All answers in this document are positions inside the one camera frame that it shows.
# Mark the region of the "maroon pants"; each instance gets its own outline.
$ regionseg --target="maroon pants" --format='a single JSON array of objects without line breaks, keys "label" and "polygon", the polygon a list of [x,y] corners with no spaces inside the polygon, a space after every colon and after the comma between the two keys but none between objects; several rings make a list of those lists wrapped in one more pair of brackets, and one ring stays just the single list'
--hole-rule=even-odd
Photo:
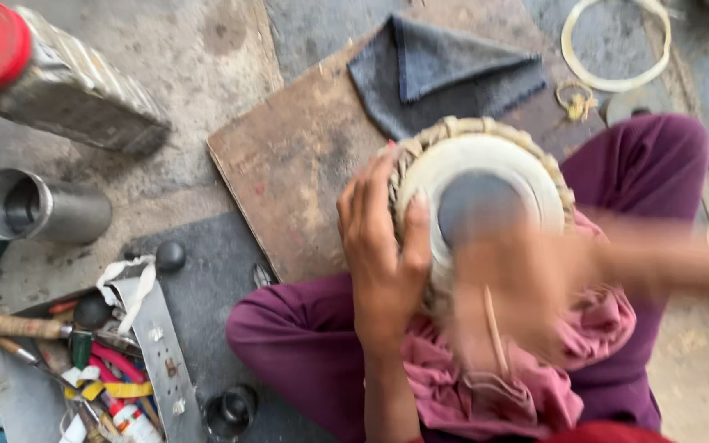
[{"label": "maroon pants", "polygon": [[[686,116],[646,115],[590,139],[562,165],[576,202],[638,217],[693,222],[709,159],[705,128]],[[570,374],[596,418],[660,428],[645,365],[665,304],[637,301],[636,330],[610,358]],[[226,323],[234,353],[305,416],[343,443],[365,441],[363,356],[348,274],[261,288]],[[423,429],[427,443],[456,441]]]}]

